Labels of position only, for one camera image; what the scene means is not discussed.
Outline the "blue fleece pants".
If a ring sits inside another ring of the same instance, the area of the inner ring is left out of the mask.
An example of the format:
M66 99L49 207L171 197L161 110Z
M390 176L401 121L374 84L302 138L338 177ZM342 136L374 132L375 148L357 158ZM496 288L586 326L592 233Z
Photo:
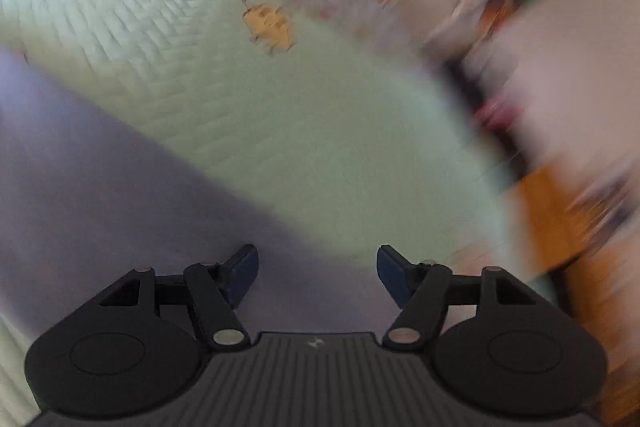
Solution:
M1 54L1 312L36 337L133 269L176 274L243 245L251 334L382 333L397 307L360 267L208 181L163 147Z

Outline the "green quilted bee bedspread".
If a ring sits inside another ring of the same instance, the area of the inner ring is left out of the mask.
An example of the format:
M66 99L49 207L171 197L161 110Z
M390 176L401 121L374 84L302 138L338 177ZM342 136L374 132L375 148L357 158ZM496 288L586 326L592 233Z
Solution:
M390 244L536 279L510 173L443 75L283 0L250 2L283 6L292 49L255 42L243 0L1 0L1 54L360 267ZM3 425L37 414L23 369L36 337L1 312Z

